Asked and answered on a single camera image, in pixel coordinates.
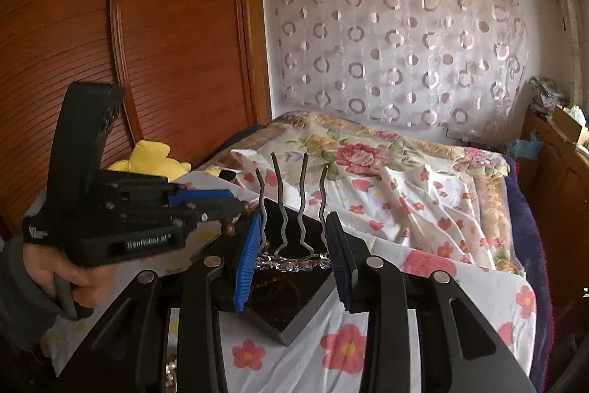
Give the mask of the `person's left hand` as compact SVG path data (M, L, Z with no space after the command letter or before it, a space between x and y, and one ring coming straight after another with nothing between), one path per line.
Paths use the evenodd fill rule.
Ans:
M56 248L30 243L23 245L22 258L28 275L49 296L57 295L55 277L58 276L74 285L73 299L86 308L97 308L106 303L118 270L117 264L80 267Z

